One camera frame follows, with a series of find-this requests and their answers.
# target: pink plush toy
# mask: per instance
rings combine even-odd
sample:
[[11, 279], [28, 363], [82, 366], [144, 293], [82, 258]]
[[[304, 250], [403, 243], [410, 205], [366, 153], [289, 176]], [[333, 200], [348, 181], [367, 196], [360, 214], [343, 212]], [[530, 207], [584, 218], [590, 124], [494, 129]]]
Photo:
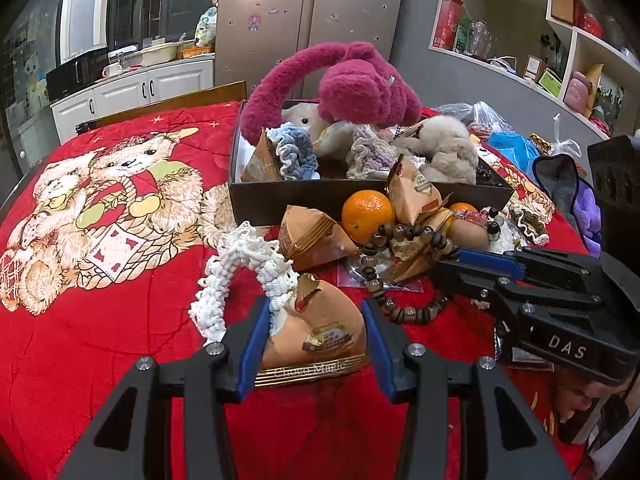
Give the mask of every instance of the pink plush toy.
[[257, 144], [262, 128], [282, 124], [282, 105], [293, 87], [318, 69], [318, 113], [329, 123], [349, 121], [388, 128], [420, 120], [420, 100], [370, 43], [321, 43], [300, 50], [276, 65], [256, 87], [242, 110], [240, 129]]

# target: blue gripper pad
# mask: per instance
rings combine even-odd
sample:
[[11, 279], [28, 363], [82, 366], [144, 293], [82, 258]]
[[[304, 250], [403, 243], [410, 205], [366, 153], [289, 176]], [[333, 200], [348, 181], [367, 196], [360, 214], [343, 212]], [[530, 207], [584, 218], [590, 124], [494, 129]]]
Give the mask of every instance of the blue gripper pad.
[[526, 270], [512, 256], [460, 249], [458, 261], [460, 264], [492, 271], [512, 280], [522, 280], [526, 275]]
[[404, 329], [386, 321], [371, 300], [360, 304], [367, 329], [367, 352], [378, 387], [392, 404], [408, 402], [415, 391], [415, 374], [404, 366], [404, 348], [410, 343]]
[[254, 389], [269, 328], [269, 300], [259, 296], [247, 317], [226, 330], [222, 342], [229, 348], [229, 358], [220, 386], [235, 402], [242, 402]]

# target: open cardboard box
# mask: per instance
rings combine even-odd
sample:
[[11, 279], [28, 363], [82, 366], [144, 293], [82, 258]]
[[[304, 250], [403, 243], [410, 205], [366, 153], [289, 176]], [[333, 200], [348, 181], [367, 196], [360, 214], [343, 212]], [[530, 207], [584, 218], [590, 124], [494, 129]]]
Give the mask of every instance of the open cardboard box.
[[[285, 102], [284, 108], [290, 108], [299, 102], [312, 101], [289, 100]], [[246, 101], [242, 102], [238, 112], [229, 166], [229, 193], [234, 217], [238, 224], [248, 220], [253, 226], [280, 225], [287, 205], [319, 209], [339, 222], [342, 204], [356, 191], [374, 189], [385, 192], [384, 180], [322, 178], [322, 166], [319, 170], [320, 180], [242, 182], [240, 175], [244, 171], [242, 161], [245, 160], [245, 154], [239, 153], [242, 151], [242, 144], [238, 140], [239, 118], [245, 103]], [[467, 202], [478, 209], [493, 206], [501, 210], [513, 194], [513, 188], [493, 170], [492, 173], [496, 180], [502, 181], [504, 187], [471, 186], [448, 182], [434, 182], [434, 185], [443, 197], [451, 193], [449, 203]]]

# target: red bedspread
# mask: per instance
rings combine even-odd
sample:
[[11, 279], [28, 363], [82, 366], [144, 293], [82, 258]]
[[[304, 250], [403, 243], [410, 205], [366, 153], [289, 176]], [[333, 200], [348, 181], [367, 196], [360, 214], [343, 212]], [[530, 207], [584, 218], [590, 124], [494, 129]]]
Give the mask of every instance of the red bedspread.
[[[138, 356], [167, 362], [203, 343], [187, 314], [211, 254], [203, 240], [217, 221], [204, 218], [202, 204], [226, 181], [237, 112], [236, 103], [178, 110], [79, 136], [56, 150], [47, 177], [27, 188], [0, 227], [0, 248], [9, 240], [0, 290], [0, 434], [34, 480], [56, 477]], [[559, 216], [548, 231], [551, 248], [584, 252]], [[329, 265], [318, 274], [335, 283], [336, 272]], [[428, 280], [423, 286], [424, 293], [391, 295], [420, 306], [432, 296]], [[356, 304], [364, 296], [363, 289], [344, 290]], [[227, 322], [241, 319], [261, 293], [241, 270]], [[463, 298], [432, 324], [407, 330], [447, 358], [471, 362], [492, 352], [492, 320]], [[513, 377], [529, 402], [537, 393], [535, 412], [555, 433], [549, 374]], [[181, 480], [175, 404], [173, 468]], [[459, 463], [455, 405], [450, 401], [451, 479]], [[226, 412], [241, 479], [383, 480], [393, 476], [405, 408], [389, 405], [365, 368], [340, 380], [255, 390]], [[575, 466], [580, 449], [558, 445]]]

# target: white mug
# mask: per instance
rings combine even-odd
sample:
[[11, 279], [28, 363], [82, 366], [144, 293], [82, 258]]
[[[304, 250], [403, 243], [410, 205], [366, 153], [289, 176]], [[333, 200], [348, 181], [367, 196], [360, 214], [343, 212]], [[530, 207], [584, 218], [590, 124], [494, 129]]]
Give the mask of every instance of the white mug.
[[109, 77], [122, 72], [122, 65], [120, 63], [111, 63], [102, 69], [102, 77]]

